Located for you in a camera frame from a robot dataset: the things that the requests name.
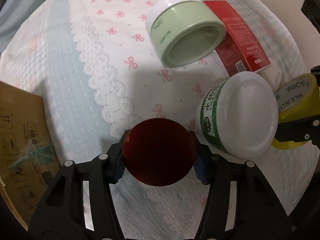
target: table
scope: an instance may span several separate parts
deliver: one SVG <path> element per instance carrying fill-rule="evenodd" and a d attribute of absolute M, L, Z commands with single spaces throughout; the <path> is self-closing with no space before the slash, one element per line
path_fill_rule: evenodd
<path fill-rule="evenodd" d="M 308 71 L 288 30 L 259 0 L 227 1 L 283 71 L 284 81 Z M 144 28 L 156 2 L 47 0 L 3 52 L 0 80 L 44 98 L 61 163 L 93 159 L 124 130 L 148 118 L 170 118 L 192 130 L 203 94 L 227 78 L 215 52 L 185 67 L 162 67 Z M 308 143 L 291 151 L 270 147 L 254 159 L 288 214 L 303 195 L 318 157 L 319 150 Z M 193 170 L 161 188 L 125 172 L 111 188 L 124 235 L 135 239 L 193 238 L 208 190 Z M 85 216 L 92 228 L 88 194 L 85 185 Z"/>

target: screw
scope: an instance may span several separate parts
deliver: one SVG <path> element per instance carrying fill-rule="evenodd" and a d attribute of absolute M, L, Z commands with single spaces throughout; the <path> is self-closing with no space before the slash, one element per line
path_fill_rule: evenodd
<path fill-rule="evenodd" d="M 319 120 L 314 120 L 312 123 L 313 126 L 318 126 L 319 124 L 320 124 Z"/>
<path fill-rule="evenodd" d="M 72 164 L 73 164 L 73 161 L 72 161 L 72 160 L 68 160 L 68 161 L 66 161 L 66 162 L 64 163 L 64 165 L 65 165 L 66 167 L 70 167 Z"/>
<path fill-rule="evenodd" d="M 220 155 L 219 155 L 219 154 L 214 154 L 214 155 L 211 157 L 211 159 L 212 159 L 213 161 L 218 161 L 218 160 L 220 160 Z"/>
<path fill-rule="evenodd" d="M 246 164 L 250 168 L 253 168 L 255 166 L 254 162 L 252 162 L 252 161 L 247 161 Z"/>
<path fill-rule="evenodd" d="M 105 160 L 105 159 L 107 159 L 108 158 L 108 154 L 106 154 L 106 153 L 101 153 L 100 155 L 99 155 L 99 159 L 100 160 Z"/>

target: tablecloth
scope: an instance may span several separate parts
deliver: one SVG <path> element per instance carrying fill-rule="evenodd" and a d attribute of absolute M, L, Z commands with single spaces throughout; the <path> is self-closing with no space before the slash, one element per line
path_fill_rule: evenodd
<path fill-rule="evenodd" d="M 283 71 L 284 81 L 308 71 L 288 30 L 259 0 L 227 1 Z M 144 27 L 156 2 L 47 0 L 1 55 L 0 80 L 44 98 L 61 163 L 93 159 L 124 130 L 148 118 L 170 118 L 192 130 L 196 105 L 227 78 L 215 52 L 185 67 L 163 68 Z M 308 143 L 291 151 L 270 147 L 253 161 L 289 214 L 318 157 L 319 150 Z M 144 185 L 126 171 L 111 187 L 124 235 L 135 239 L 193 238 L 208 190 L 193 170 L 167 187 Z M 87 184 L 84 193 L 86 223 L 92 228 Z"/>

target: floor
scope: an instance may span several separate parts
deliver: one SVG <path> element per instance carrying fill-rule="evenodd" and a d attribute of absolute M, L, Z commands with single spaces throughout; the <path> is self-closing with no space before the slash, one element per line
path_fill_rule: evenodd
<path fill-rule="evenodd" d="M 301 12 L 304 0 L 261 0 L 288 28 L 307 68 L 320 65 L 320 34 Z"/>

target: red disc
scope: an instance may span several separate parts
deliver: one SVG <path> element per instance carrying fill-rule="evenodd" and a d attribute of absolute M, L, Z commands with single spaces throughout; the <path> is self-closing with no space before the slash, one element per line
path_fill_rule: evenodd
<path fill-rule="evenodd" d="M 124 140 L 122 155 L 132 176 L 152 186 L 178 182 L 196 160 L 189 132 L 164 118 L 148 119 L 133 127 Z"/>

